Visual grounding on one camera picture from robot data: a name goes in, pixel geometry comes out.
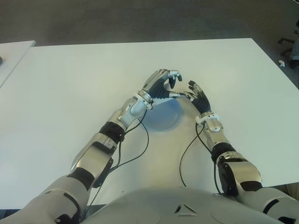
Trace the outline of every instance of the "gray carpet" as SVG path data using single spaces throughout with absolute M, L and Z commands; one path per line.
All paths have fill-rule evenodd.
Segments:
M 1 0 L 0 42 L 58 44 L 253 38 L 277 63 L 291 45 L 292 0 Z M 299 70 L 282 69 L 299 87 Z

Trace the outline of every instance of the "black fingertip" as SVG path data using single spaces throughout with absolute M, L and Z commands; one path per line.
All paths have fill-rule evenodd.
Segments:
M 194 84 L 196 84 L 194 81 L 192 80 L 189 81 L 189 85 L 194 85 Z
M 174 88 L 174 85 L 176 84 L 176 80 L 173 79 L 173 78 L 169 78 L 169 85 L 170 85 L 170 88 Z

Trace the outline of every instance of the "robot forearm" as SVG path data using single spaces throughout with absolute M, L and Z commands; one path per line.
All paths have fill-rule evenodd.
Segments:
M 127 128 L 153 108 L 153 98 L 176 98 L 180 93 L 164 89 L 169 79 L 171 88 L 178 71 L 158 70 L 145 83 L 143 88 L 122 108 L 115 111 L 106 124 L 96 133 L 76 156 L 70 174 L 54 181 L 43 193 L 29 202 L 21 211 L 0 221 L 7 223 L 78 223 L 87 205 L 91 188 L 99 187 L 113 164 L 112 155 L 117 144 L 124 140 Z
M 211 112 L 203 91 L 193 81 L 189 85 L 194 94 L 185 94 L 200 112 L 201 116 L 195 120 L 204 125 L 207 145 L 214 164 L 218 166 L 224 193 L 272 218 L 294 223 L 299 217 L 299 202 L 277 189 L 263 188 L 258 169 L 236 152 L 224 136 L 219 116 Z

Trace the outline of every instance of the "black cable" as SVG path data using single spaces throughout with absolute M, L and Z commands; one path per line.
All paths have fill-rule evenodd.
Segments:
M 143 119 L 144 119 L 144 117 L 145 117 L 145 115 L 146 115 L 146 112 L 147 112 L 147 110 L 144 112 L 144 115 L 143 115 L 143 117 L 141 118 L 141 120 L 139 120 L 139 123 L 138 123 L 138 125 L 136 125 L 135 127 L 132 127 L 130 130 L 128 130 L 127 132 L 126 132 L 126 134 L 128 134 L 129 132 L 131 132 L 131 131 L 133 131 L 135 128 L 137 128 L 140 124 L 141 124 L 141 122 L 143 121 Z
M 195 131 L 196 131 L 196 134 L 197 134 L 197 137 L 199 138 L 199 140 L 201 141 L 201 143 L 204 145 L 204 147 L 206 147 L 207 151 L 209 152 L 209 154 L 212 155 L 210 149 L 205 145 L 205 143 L 201 140 L 200 138 L 200 133 L 198 134 L 198 130 L 197 130 L 197 124 L 195 124 Z
M 120 144 L 118 146 L 118 161 L 117 161 L 116 167 L 119 166 L 120 162 L 121 162 L 121 141 L 120 141 Z
M 217 191 L 221 195 L 221 192 L 219 191 L 217 180 L 216 180 L 216 164 L 215 163 L 214 163 L 214 181 L 215 181 L 215 185 L 216 185 Z
M 147 142 L 147 144 L 146 144 L 146 147 L 145 147 L 144 151 L 143 151 L 139 156 L 137 156 L 137 157 L 135 157 L 135 158 L 133 158 L 133 159 L 131 159 L 131 160 L 129 160 L 129 161 L 126 161 L 126 162 L 122 163 L 121 165 L 119 165 L 118 167 L 115 167 L 114 169 L 111 169 L 110 172 L 113 172 L 113 171 L 115 171 L 117 168 L 119 168 L 119 167 L 121 167 L 121 166 L 123 166 L 123 165 L 125 165 L 125 164 L 127 164 L 127 163 L 129 163 L 129 162 L 131 162 L 131 161 L 133 161 L 133 160 L 138 159 L 138 158 L 139 158 L 140 156 L 142 156 L 142 155 L 146 152 L 146 150 L 148 149 L 149 142 L 150 142 L 149 132 L 148 132 L 148 130 L 146 129 L 146 127 L 144 126 L 144 124 L 143 124 L 142 122 L 140 122 L 140 124 L 142 124 L 142 126 L 144 127 L 144 129 L 145 129 L 145 131 L 146 131 L 146 134 L 147 134 L 147 138 L 148 138 L 148 142 Z
M 85 210 L 85 212 L 83 213 L 83 215 L 82 215 L 83 219 L 85 219 L 85 218 L 86 218 L 87 212 L 89 211 L 89 209 L 90 209 L 91 205 L 93 204 L 93 202 L 94 202 L 95 198 L 98 196 L 98 194 L 99 194 L 99 192 L 100 192 L 100 189 L 101 189 L 101 187 L 102 187 L 102 185 L 100 185 L 100 186 L 99 186 L 99 189 L 98 189 L 97 193 L 95 194 L 95 196 L 94 196 L 94 198 L 93 198 L 92 202 L 90 203 L 90 205 L 89 205 L 88 209 L 86 209 L 86 210 Z
M 206 147 L 208 152 L 212 155 L 212 152 L 209 150 L 209 148 L 206 146 L 206 144 L 202 141 L 201 137 L 199 136 L 200 133 L 198 134 L 197 126 L 195 127 L 195 131 L 196 131 L 196 134 L 197 134 L 199 140 L 201 141 L 201 143 L 204 145 L 204 147 Z M 218 184 L 217 184 L 217 180 L 216 180 L 216 164 L 215 163 L 214 163 L 214 182 L 215 182 L 218 193 L 221 195 L 221 192 L 218 188 Z
M 122 164 L 120 165 L 120 162 L 121 162 L 121 142 L 120 142 L 120 143 L 119 143 L 119 146 L 118 146 L 118 155 L 119 155 L 119 156 L 118 156 L 117 164 L 116 164 L 115 167 L 112 167 L 112 168 L 110 169 L 109 174 L 110 174 L 112 171 L 116 170 L 118 167 L 120 167 L 120 166 L 122 166 L 122 165 L 125 165 L 126 163 L 131 162 L 131 161 L 133 161 L 133 160 L 139 158 L 139 157 L 142 156 L 142 155 L 145 153 L 145 151 L 148 149 L 149 142 L 150 142 L 150 137 L 149 137 L 148 130 L 146 129 L 146 127 L 145 127 L 144 124 L 142 123 L 142 121 L 143 121 L 143 119 L 144 119 L 144 117 L 145 117 L 145 115 L 146 115 L 146 112 L 147 112 L 147 110 L 144 112 L 144 115 L 143 115 L 143 117 L 141 118 L 141 120 L 138 119 L 138 120 L 139 120 L 139 123 L 138 123 L 135 127 L 129 129 L 129 130 L 125 133 L 125 134 L 128 134 L 130 131 L 133 131 L 133 130 L 134 130 L 135 128 L 137 128 L 140 124 L 142 124 L 142 126 L 144 127 L 144 129 L 145 129 L 145 131 L 146 131 L 147 137 L 148 137 L 148 142 L 147 142 L 147 145 L 146 145 L 145 150 L 144 150 L 139 156 L 137 156 L 137 157 L 135 157 L 135 158 L 133 158 L 133 159 L 127 161 L 127 162 L 124 162 L 124 163 L 122 163 Z M 99 186 L 99 189 L 98 189 L 97 193 L 95 194 L 95 196 L 94 196 L 92 202 L 90 203 L 88 209 L 86 209 L 86 211 L 84 212 L 84 214 L 83 214 L 83 216 L 82 216 L 83 218 L 85 218 L 85 216 L 87 215 L 87 212 L 89 211 L 89 209 L 90 209 L 91 205 L 93 204 L 95 198 L 98 196 L 101 187 L 102 187 L 102 185 Z
M 196 135 L 195 138 L 189 143 L 189 145 L 188 145 L 187 148 L 185 149 L 185 151 L 184 151 L 184 153 L 183 153 L 183 155 L 182 155 L 182 157 L 181 157 L 181 160 L 180 160 L 180 162 L 179 162 L 179 175 L 180 175 L 180 177 L 181 177 L 181 181 L 182 181 L 182 183 L 183 183 L 183 185 L 184 185 L 185 187 L 186 187 L 186 184 L 185 184 L 185 182 L 184 182 L 184 180 L 183 180 L 183 177 L 182 177 L 182 170 L 181 170 L 183 157 L 184 157 L 184 155 L 186 154 L 186 152 L 187 152 L 188 148 L 190 147 L 190 145 L 196 140 L 196 138 L 200 135 L 200 133 L 199 133 L 199 134 L 196 133 L 197 135 Z
M 145 117 L 145 115 L 146 115 L 146 112 L 147 112 L 147 110 L 144 112 L 144 115 L 143 115 L 143 117 L 141 118 L 141 120 L 139 120 L 139 123 L 135 126 L 135 127 L 132 127 L 131 129 L 129 129 L 126 133 L 125 133 L 125 135 L 126 134 L 128 134 L 130 131 L 133 131 L 135 128 L 137 128 L 140 124 L 142 124 L 142 121 L 143 121 L 143 119 L 144 119 L 144 117 Z M 118 146 L 118 161 L 117 161 L 117 164 L 114 166 L 114 167 L 112 167 L 111 169 L 110 169 L 110 171 L 114 171 L 116 168 L 118 168 L 119 167 L 119 164 L 120 164 L 120 162 L 121 162 L 121 142 L 120 142 L 120 144 L 119 144 L 119 146 Z

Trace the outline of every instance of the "white tabletop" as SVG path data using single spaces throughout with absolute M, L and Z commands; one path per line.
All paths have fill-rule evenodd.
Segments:
M 0 64 L 0 87 L 4 84 L 10 73 L 26 54 L 27 50 L 34 46 L 34 44 L 35 41 L 0 44 L 0 57 L 3 60 L 2 64 Z
M 177 90 L 189 80 L 202 87 L 227 139 L 258 167 L 265 186 L 299 180 L 299 91 L 252 39 L 34 47 L 0 89 L 0 209 L 22 208 L 67 174 L 85 143 L 159 68 L 181 72 Z M 178 126 L 150 131 L 146 154 L 109 175 L 94 204 L 135 189 L 182 186 L 178 164 L 198 113 L 179 102 Z M 122 161 L 145 145 L 138 127 L 122 144 Z M 198 140 L 182 170 L 187 186 L 216 191 L 213 163 Z

